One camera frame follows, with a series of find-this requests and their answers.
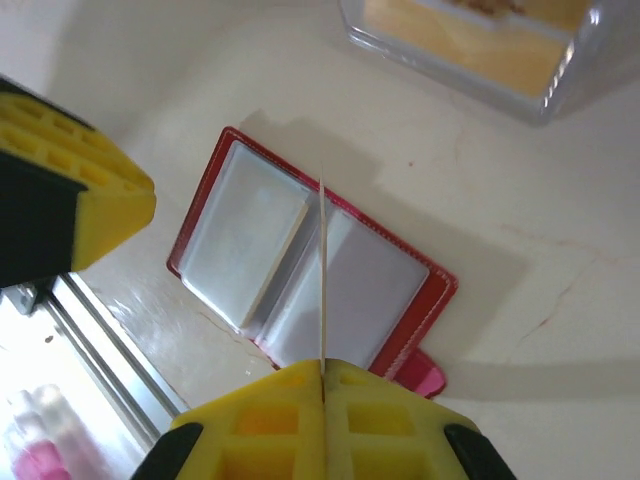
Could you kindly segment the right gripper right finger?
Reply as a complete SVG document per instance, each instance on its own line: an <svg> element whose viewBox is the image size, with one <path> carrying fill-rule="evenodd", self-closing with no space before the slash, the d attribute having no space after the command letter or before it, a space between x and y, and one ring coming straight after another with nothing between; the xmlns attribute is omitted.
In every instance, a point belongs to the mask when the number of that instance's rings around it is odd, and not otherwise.
<svg viewBox="0 0 640 480"><path fill-rule="evenodd" d="M324 372L329 479L513 479L469 418L348 362Z"/></svg>

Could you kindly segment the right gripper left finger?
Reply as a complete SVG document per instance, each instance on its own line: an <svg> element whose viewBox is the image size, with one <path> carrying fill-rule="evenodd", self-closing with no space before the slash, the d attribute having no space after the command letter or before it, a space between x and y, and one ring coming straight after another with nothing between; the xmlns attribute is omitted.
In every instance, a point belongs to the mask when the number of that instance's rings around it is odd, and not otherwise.
<svg viewBox="0 0 640 480"><path fill-rule="evenodd" d="M178 415L134 479L323 479L318 360L280 369Z"/></svg>

